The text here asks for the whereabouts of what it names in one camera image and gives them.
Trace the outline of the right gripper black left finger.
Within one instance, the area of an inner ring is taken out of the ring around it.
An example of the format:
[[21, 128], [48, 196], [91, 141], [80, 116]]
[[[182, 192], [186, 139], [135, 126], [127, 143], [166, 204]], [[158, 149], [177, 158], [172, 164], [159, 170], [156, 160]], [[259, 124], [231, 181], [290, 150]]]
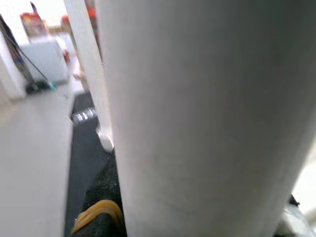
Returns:
[[[92, 185], [87, 189], [82, 212], [101, 200], [113, 201], [120, 210], [123, 210], [115, 151], [111, 152], [105, 166], [97, 173]], [[127, 237], [127, 234], [126, 227], [119, 228], [110, 214], [102, 213], [71, 234], [71, 237]]]

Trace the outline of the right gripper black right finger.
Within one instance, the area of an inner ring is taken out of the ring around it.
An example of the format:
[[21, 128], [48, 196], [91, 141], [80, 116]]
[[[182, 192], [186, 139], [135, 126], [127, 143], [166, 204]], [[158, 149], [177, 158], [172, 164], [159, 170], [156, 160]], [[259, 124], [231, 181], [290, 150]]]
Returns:
[[276, 237], [316, 237], [316, 231], [299, 209], [299, 205], [291, 194], [276, 229]]

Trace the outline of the clear box with red label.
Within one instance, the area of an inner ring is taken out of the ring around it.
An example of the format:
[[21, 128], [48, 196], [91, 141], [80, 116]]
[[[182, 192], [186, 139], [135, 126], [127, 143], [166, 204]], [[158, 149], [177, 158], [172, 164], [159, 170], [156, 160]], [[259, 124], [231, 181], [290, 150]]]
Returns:
[[23, 13], [20, 15], [23, 27], [28, 37], [39, 37], [48, 34], [45, 22], [37, 13]]

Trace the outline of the white box appliance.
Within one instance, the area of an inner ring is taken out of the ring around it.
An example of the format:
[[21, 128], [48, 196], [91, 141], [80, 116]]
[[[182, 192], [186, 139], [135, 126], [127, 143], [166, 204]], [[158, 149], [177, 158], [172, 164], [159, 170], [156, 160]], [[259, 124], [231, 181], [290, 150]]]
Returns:
[[[22, 51], [54, 84], [64, 84], [69, 80], [69, 69], [64, 58], [67, 51], [65, 42], [59, 37], [35, 38], [20, 46]], [[31, 75], [40, 78], [35, 69], [30, 69]]]

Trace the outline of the black round floor device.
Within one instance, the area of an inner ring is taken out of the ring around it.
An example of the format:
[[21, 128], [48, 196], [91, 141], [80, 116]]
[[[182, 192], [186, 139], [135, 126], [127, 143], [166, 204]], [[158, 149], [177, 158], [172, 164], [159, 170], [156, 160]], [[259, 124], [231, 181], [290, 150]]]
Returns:
[[40, 93], [40, 92], [46, 91], [46, 90], [50, 90], [50, 86], [44, 80], [34, 81], [34, 82], [28, 84], [25, 88], [25, 91], [28, 95]]

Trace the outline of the yellow rubber band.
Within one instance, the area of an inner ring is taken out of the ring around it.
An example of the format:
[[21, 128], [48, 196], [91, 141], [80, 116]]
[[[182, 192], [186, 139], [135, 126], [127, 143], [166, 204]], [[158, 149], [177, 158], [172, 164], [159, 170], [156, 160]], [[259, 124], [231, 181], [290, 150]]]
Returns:
[[75, 220], [74, 227], [71, 234], [75, 234], [77, 231], [88, 225], [98, 215], [107, 214], [110, 216], [115, 227], [123, 233], [125, 228], [123, 213], [120, 207], [112, 200], [103, 199], [90, 206], [86, 211], [80, 213]]

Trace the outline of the white plastic table leg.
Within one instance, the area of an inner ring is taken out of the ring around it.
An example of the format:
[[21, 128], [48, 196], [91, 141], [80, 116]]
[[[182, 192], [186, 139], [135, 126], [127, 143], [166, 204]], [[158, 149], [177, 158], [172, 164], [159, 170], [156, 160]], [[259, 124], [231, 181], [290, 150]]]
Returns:
[[316, 136], [316, 0], [97, 0], [128, 237], [273, 237]]
[[81, 65], [86, 74], [89, 90], [99, 119], [103, 138], [112, 140], [112, 125], [105, 74], [93, 28], [84, 0], [64, 0]]

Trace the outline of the black tablecloth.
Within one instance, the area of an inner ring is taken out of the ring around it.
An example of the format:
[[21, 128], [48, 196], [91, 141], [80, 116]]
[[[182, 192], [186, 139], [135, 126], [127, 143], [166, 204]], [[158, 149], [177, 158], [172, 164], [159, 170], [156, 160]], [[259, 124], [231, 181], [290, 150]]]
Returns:
[[111, 154], [103, 149], [97, 135], [99, 120], [89, 92], [75, 96], [70, 119], [72, 140], [63, 237], [71, 237], [74, 222], [82, 213], [85, 193]]

